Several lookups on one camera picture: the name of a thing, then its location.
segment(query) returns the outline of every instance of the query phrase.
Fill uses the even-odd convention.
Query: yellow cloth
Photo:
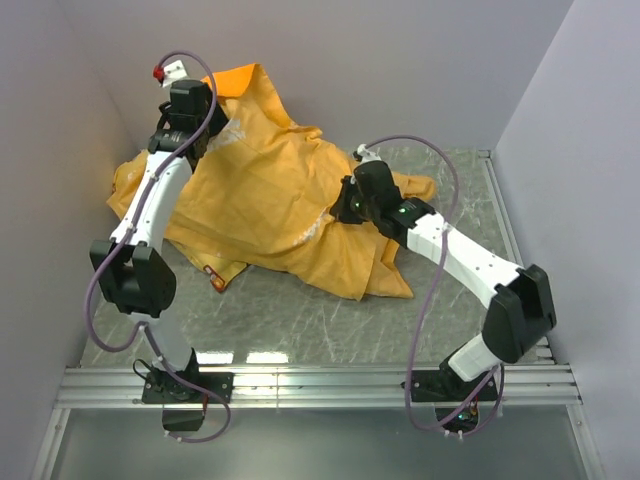
[[[353,160],[322,140],[317,127],[289,118],[260,65],[217,73],[215,79],[230,120],[180,194],[166,238],[209,273],[220,291],[254,264],[346,298],[411,297],[393,264],[398,244],[370,223],[344,225],[328,213]],[[147,155],[116,171],[108,204],[120,218]],[[431,178],[394,174],[394,180],[404,195],[429,200],[435,194]]]

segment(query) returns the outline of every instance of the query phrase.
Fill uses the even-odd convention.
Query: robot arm
[[[128,314],[135,324],[148,324],[164,360],[177,372],[196,368],[197,363],[179,324],[171,321],[166,313],[161,316],[176,293],[176,277],[160,255],[162,239],[180,192],[205,154],[209,139],[227,123],[219,104],[215,103],[208,128],[186,149],[184,156],[175,158],[159,177],[156,172],[204,123],[213,102],[212,91],[203,82],[180,80],[172,84],[170,101],[160,106],[161,117],[149,141],[145,173],[133,201],[109,241],[95,241],[90,251],[91,261],[97,269],[115,246],[127,239],[134,212],[144,201],[133,235],[100,277],[100,287],[105,300]],[[143,200],[143,192],[149,187],[148,196]],[[164,370],[157,360],[154,366]]]
[[[388,165],[364,145],[355,156],[361,163],[353,176],[343,178],[330,213],[343,223],[371,221],[382,235],[433,262],[440,259],[446,229],[445,270],[487,308],[482,332],[440,365],[440,393],[459,396],[483,372],[517,362],[555,326],[549,280],[541,268],[524,269],[499,258],[447,224],[431,205],[403,199]]]

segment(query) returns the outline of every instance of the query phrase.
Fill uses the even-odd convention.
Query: gray floor
[[[438,209],[448,205],[451,176],[433,153],[413,147],[384,148],[380,153],[396,171],[435,178],[439,193],[432,204]],[[484,247],[506,257],[483,160],[475,151],[450,154],[461,180],[454,223]],[[167,245],[163,255],[178,277],[176,300],[167,314],[178,320],[206,363],[404,362],[416,313],[435,270],[431,262],[400,251],[397,265],[415,298],[369,296],[355,302],[307,286],[292,275],[257,267],[250,267],[225,293],[218,294],[208,278],[173,247]],[[484,314],[480,302],[446,276],[427,317],[418,360],[439,363],[479,332]],[[99,306],[95,323],[100,336],[111,344],[123,342],[131,329],[126,317],[107,304]],[[140,339],[121,354],[107,354],[89,344],[82,365],[128,366],[137,357],[149,357]]]

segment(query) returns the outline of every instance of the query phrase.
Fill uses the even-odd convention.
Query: glass panel
[[[216,415],[208,421],[219,420]],[[415,430],[402,410],[241,410],[234,412],[231,429],[207,445],[164,438],[158,411],[76,410],[53,478],[587,477],[564,407],[505,407],[504,418],[463,443]]]

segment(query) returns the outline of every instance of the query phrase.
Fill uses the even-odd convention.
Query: light purple wall
[[[88,248],[107,233],[133,143],[53,0],[0,14],[0,478],[32,469],[65,364],[82,347]]]
[[[576,0],[497,147],[611,479],[640,478],[640,2]]]
[[[183,47],[217,70],[264,63],[292,117],[343,147],[413,132],[488,148],[571,0],[60,3],[139,146],[165,100],[153,63]]]

